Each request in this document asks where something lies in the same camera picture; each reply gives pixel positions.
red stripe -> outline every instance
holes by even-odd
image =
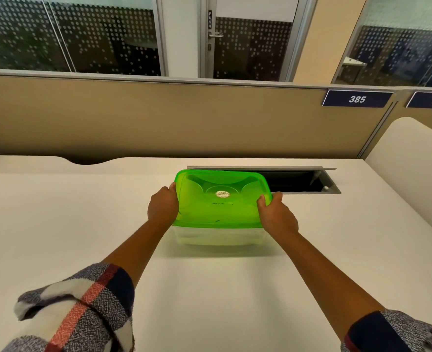
[[[351,352],[361,352],[353,342],[351,342],[350,337],[346,335],[344,337],[344,344]]]
[[[88,305],[91,304],[100,294],[100,292],[106,287],[117,270],[118,266],[113,264],[109,265],[100,278],[98,278],[97,281],[92,284],[89,289],[87,289],[87,291],[81,297],[81,301],[78,301],[63,319],[55,335],[51,338],[48,345],[44,349],[44,352],[60,352],[63,349],[71,337],[72,332],[76,328],[79,319],[87,310]]]

blue sign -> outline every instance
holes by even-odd
[[[419,107],[432,109],[432,92],[417,91],[412,95],[406,107]]]
[[[322,106],[384,107],[391,91],[328,90]]]

rolled-up sleeve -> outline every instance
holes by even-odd
[[[93,264],[22,294],[14,312],[31,322],[3,351],[132,351],[133,301],[133,283],[122,268]]]
[[[424,352],[432,350],[432,325],[401,311],[376,311],[351,326],[342,352]]]

cubicle partition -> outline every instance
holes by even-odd
[[[78,162],[129,156],[364,157],[397,117],[432,110],[323,106],[330,87],[280,82],[0,71],[0,154]]]

person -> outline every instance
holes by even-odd
[[[264,229],[284,249],[341,341],[343,352],[432,349],[432,325],[388,310],[300,233],[277,192],[257,201]],[[101,263],[62,282],[26,292],[14,307],[30,324],[5,352],[132,351],[134,289],[161,237],[178,214],[176,185],[151,197],[145,222]]]

